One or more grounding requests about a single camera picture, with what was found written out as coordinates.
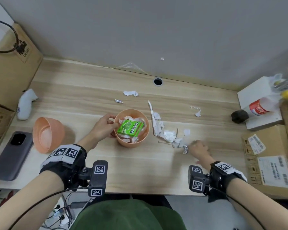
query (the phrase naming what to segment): silver foil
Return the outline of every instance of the silver foil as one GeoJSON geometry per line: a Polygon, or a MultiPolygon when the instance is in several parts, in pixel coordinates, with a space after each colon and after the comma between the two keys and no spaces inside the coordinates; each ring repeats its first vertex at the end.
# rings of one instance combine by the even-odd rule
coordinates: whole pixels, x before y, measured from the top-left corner
{"type": "Polygon", "coordinates": [[[189,152],[188,145],[184,145],[183,147],[183,154],[187,154],[189,152]]]}

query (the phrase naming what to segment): phone case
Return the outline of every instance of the phone case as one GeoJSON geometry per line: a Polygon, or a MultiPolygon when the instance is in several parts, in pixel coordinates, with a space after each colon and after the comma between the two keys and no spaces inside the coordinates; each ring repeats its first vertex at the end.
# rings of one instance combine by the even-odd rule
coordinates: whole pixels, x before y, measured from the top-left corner
{"type": "Polygon", "coordinates": [[[16,131],[0,155],[0,180],[15,180],[33,145],[32,133],[16,131]]]}

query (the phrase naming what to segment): doublemint gum pack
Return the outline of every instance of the doublemint gum pack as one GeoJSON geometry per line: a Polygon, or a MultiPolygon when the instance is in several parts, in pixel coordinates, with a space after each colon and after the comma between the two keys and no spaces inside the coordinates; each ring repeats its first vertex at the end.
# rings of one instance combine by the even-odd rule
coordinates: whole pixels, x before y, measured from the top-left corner
{"type": "Polygon", "coordinates": [[[138,121],[125,120],[117,130],[117,133],[138,137],[144,123],[138,121]]]}

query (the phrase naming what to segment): hand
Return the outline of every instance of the hand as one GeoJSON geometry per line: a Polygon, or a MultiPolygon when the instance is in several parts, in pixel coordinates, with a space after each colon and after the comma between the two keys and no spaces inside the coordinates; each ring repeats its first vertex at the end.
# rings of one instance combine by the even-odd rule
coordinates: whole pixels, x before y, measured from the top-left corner
{"type": "Polygon", "coordinates": [[[104,117],[101,117],[90,133],[78,142],[78,145],[82,146],[87,152],[89,152],[97,146],[99,141],[107,137],[116,138],[114,129],[119,127],[119,124],[109,120],[109,118],[115,119],[115,117],[115,115],[111,114],[106,114],[104,117]]]}
{"type": "Polygon", "coordinates": [[[197,164],[200,164],[208,171],[211,168],[210,164],[216,162],[216,160],[209,155],[208,146],[205,146],[199,139],[188,145],[188,148],[192,156],[199,160],[197,164]]]}
{"type": "Polygon", "coordinates": [[[95,123],[90,135],[92,135],[92,137],[94,137],[98,142],[107,137],[116,138],[114,129],[118,128],[119,124],[109,120],[115,119],[115,117],[115,115],[111,114],[106,114],[104,117],[101,117],[97,123],[95,123]]]}

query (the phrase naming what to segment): orange plastic bowl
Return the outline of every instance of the orange plastic bowl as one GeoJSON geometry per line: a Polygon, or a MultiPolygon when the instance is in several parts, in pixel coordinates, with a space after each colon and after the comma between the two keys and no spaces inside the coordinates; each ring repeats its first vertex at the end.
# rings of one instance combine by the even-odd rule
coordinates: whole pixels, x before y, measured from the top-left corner
{"type": "Polygon", "coordinates": [[[145,120],[145,123],[147,126],[145,131],[143,132],[143,134],[140,135],[139,141],[137,143],[124,142],[121,138],[118,137],[117,129],[115,129],[116,139],[122,146],[124,146],[126,148],[135,148],[135,147],[138,147],[146,139],[146,137],[149,133],[149,129],[150,129],[149,121],[141,111],[134,110],[134,109],[127,109],[127,110],[123,110],[122,112],[119,112],[119,114],[116,116],[114,122],[119,123],[119,120],[123,117],[126,117],[126,116],[131,116],[132,118],[143,118],[145,120]]]}
{"type": "Polygon", "coordinates": [[[65,137],[64,125],[56,119],[40,117],[33,126],[34,146],[40,153],[49,153],[61,145],[65,137]]]}

